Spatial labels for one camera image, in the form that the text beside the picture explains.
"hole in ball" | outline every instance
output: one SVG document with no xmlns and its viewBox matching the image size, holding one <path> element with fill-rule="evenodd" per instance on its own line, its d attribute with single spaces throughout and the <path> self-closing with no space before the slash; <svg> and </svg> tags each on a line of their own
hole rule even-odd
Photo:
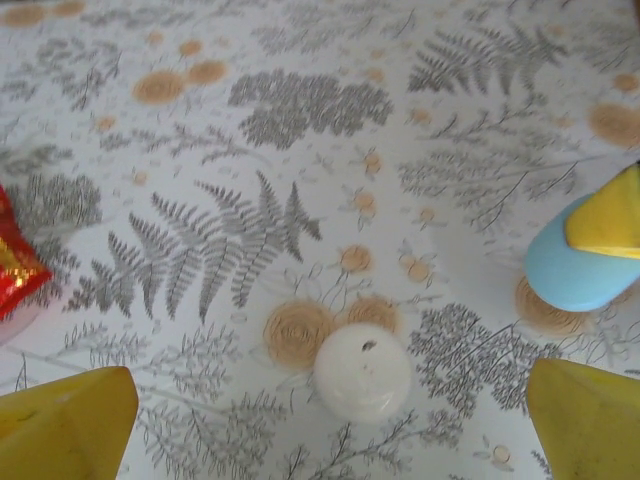
<svg viewBox="0 0 640 480">
<path fill-rule="evenodd" d="M 377 343 L 374 340 L 369 340 L 368 342 L 365 342 L 365 344 L 362 346 L 362 351 L 363 352 L 368 352 L 369 350 L 371 350 L 376 345 L 377 345 Z"/>
</svg>

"tablecloth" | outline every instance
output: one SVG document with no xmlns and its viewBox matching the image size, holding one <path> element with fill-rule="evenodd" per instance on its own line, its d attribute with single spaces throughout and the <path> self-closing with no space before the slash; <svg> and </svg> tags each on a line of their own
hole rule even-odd
<svg viewBox="0 0 640 480">
<path fill-rule="evenodd" d="M 538 357 L 640 374 L 640 296 L 541 302 L 522 258 L 637 159 L 630 0 L 95 0 L 1 7 L 0 180 L 55 280 L 0 325 L 1 392 L 126 365 L 118 475 L 550 480 Z M 402 412 L 311 366 L 393 331 Z"/>
</svg>

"yellow plastic piece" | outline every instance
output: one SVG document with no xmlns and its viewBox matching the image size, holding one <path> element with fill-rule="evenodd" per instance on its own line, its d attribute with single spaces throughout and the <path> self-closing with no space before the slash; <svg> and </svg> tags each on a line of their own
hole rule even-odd
<svg viewBox="0 0 640 480">
<path fill-rule="evenodd" d="M 565 223 L 577 250 L 640 259 L 640 162 L 623 170 Z"/>
<path fill-rule="evenodd" d="M 0 397 L 0 478 L 114 480 L 137 410 L 125 367 Z"/>
<path fill-rule="evenodd" d="M 527 403 L 554 480 L 640 479 L 640 381 L 540 359 Z"/>
</svg>

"red packet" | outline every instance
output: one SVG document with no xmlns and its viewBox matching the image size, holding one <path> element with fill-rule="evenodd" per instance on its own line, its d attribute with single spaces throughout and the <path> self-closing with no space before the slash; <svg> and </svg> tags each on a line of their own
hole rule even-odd
<svg viewBox="0 0 640 480">
<path fill-rule="evenodd" d="M 0 186 L 0 322 L 51 277 L 22 237 L 9 197 Z"/>
</svg>

